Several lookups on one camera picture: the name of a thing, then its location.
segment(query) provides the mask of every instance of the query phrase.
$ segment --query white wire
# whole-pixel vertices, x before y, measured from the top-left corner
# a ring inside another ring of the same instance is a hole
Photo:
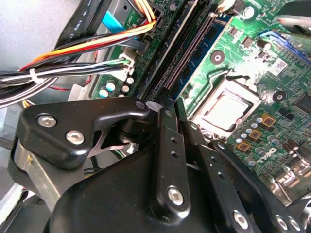
[[[66,71],[75,71],[75,70],[80,70],[80,69],[90,69],[94,67],[98,67],[101,65],[106,65],[109,63],[115,63],[115,62],[121,62],[124,61],[124,58],[120,59],[115,59],[115,60],[110,60],[110,61],[104,61],[104,62],[99,62],[87,66],[82,66],[82,67],[68,67],[68,68],[60,68],[60,69],[52,69],[52,70],[47,70],[47,71],[42,71],[39,73],[36,73],[37,76],[42,76],[42,75],[48,75],[48,74],[55,74],[55,73],[60,73],[60,72],[66,72]],[[19,79],[25,79],[25,78],[31,78],[32,76],[30,74],[25,74],[25,75],[18,75],[18,76],[12,76],[8,78],[3,78],[0,79],[1,82],[8,82],[8,81],[16,81]]]

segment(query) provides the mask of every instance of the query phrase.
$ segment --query surface mount component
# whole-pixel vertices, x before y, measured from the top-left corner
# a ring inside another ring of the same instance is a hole
[[[303,94],[301,95],[296,101],[295,101],[295,107],[298,108],[300,111],[306,114],[311,113],[311,96],[309,94]]]
[[[204,101],[193,121],[202,129],[228,138],[260,104],[256,92],[236,80],[224,78]]]

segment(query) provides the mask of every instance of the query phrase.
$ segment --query cable tie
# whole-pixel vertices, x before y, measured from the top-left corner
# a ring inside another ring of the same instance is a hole
[[[36,84],[41,84],[45,81],[45,79],[40,79],[38,78],[37,74],[35,73],[35,69],[30,69],[29,74],[31,79],[36,83]]]

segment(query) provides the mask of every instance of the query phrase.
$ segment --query capacitor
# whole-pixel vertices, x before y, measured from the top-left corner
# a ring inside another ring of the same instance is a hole
[[[249,125],[244,125],[243,129],[245,131],[245,133],[250,134],[253,130]]]
[[[261,157],[265,156],[267,153],[266,151],[264,150],[264,148],[262,147],[257,147],[255,149],[256,153],[259,154]]]
[[[255,14],[255,10],[251,6],[246,7],[243,11],[243,16],[245,19],[250,19],[251,17],[254,16],[254,14]]]
[[[105,90],[105,89],[102,89],[102,90],[100,90],[99,91],[99,96],[101,97],[101,98],[107,98],[108,97],[108,92]]]
[[[134,81],[135,80],[132,77],[129,77],[129,78],[126,79],[126,83],[129,84],[129,85],[132,85],[134,83]]]
[[[241,142],[242,142],[241,137],[240,137],[239,135],[237,135],[237,134],[234,135],[233,138],[234,138],[234,140],[235,140],[236,143],[241,143]]]
[[[295,143],[292,139],[287,140],[287,144],[293,149],[293,150],[298,150],[299,146],[297,143]]]
[[[130,87],[124,85],[124,86],[121,88],[121,91],[122,91],[123,93],[128,93],[128,92],[130,91]]]
[[[253,119],[254,119],[258,124],[260,124],[260,123],[263,122],[263,119],[261,118],[261,116],[260,116],[259,114],[255,114],[255,115],[253,116]]]
[[[292,155],[292,154],[294,153],[294,151],[292,150],[292,148],[290,148],[290,146],[287,145],[286,143],[284,143],[284,144],[282,145],[282,147],[283,147],[283,149],[284,149],[288,154]]]
[[[114,91],[116,89],[116,82],[114,80],[110,80],[106,84],[106,88],[107,88],[108,91]]]
[[[170,11],[176,11],[177,9],[177,6],[176,4],[173,2],[171,5],[170,5]]]
[[[256,161],[251,156],[246,157],[245,161],[246,161],[246,164],[249,166],[255,166],[256,165]]]
[[[244,130],[239,130],[238,135],[242,138],[245,139],[247,138],[247,134],[244,132]]]
[[[277,146],[280,143],[280,140],[275,136],[275,135],[271,135],[268,137],[268,141],[273,145],[273,146]]]
[[[192,102],[192,99],[189,97],[188,94],[185,94],[185,95],[184,95],[184,104],[185,104],[185,105],[188,105],[188,104],[190,104],[191,102]]]
[[[269,50],[271,48],[271,43],[265,40],[259,40],[257,41],[257,46],[265,51]]]
[[[257,123],[255,120],[253,120],[253,119],[249,120],[247,123],[248,123],[253,129],[255,129],[255,128],[258,127],[258,123]]]
[[[195,90],[194,90],[194,89],[189,90],[188,94],[189,94],[189,97],[190,97],[190,98],[194,97],[194,95],[195,95]]]

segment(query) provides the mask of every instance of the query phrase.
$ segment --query metal screw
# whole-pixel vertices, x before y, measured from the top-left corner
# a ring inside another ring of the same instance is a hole
[[[217,145],[221,148],[221,149],[225,149],[225,147],[223,146],[223,144],[221,144],[220,142],[217,143]]]
[[[286,222],[280,217],[280,216],[276,216],[277,222],[280,224],[280,226],[284,229],[284,230],[288,230],[288,226],[286,224]]]
[[[298,225],[298,223],[292,218],[292,217],[289,217],[290,219],[290,223],[291,225],[297,230],[297,231],[300,231],[300,226]]]
[[[246,230],[248,228],[248,223],[247,223],[246,218],[239,211],[234,210],[233,217],[236,223],[238,223],[238,225],[242,227],[242,229]]]
[[[166,115],[168,115],[169,117],[173,117],[173,114],[169,111],[169,110],[165,110]]]
[[[169,188],[168,194],[170,200],[175,205],[182,205],[182,203],[184,203],[184,197],[177,188]]]
[[[138,108],[140,108],[140,109],[145,109],[145,105],[144,105],[143,103],[137,101],[135,104],[136,104],[136,106],[137,106]]]
[[[49,115],[42,115],[38,118],[39,125],[47,128],[51,128],[56,125],[56,119]]]
[[[198,129],[198,126],[194,123],[191,123],[191,127],[194,129],[194,130],[197,130]]]
[[[80,144],[82,144],[84,142],[83,134],[80,133],[79,131],[76,131],[76,130],[69,131],[66,134],[66,139],[70,143],[75,144],[75,145],[80,145]]]

